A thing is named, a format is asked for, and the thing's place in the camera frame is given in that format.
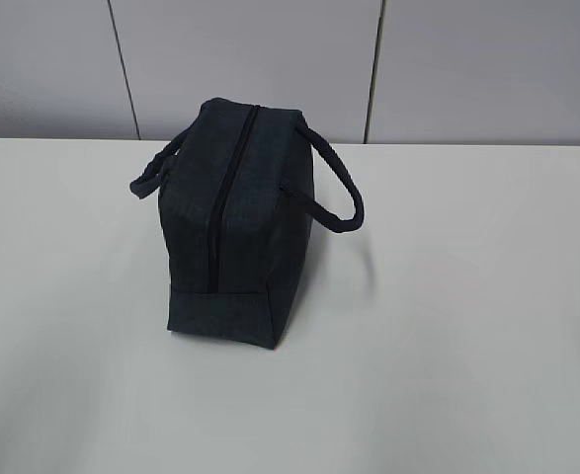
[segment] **table surface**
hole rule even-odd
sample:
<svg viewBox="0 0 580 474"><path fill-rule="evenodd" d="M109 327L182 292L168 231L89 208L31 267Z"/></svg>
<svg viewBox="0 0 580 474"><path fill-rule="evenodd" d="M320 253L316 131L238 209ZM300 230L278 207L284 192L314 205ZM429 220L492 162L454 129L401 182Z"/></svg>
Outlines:
<svg viewBox="0 0 580 474"><path fill-rule="evenodd" d="M338 145L270 352L166 330L161 145L0 139L0 472L580 472L580 148Z"/></svg>

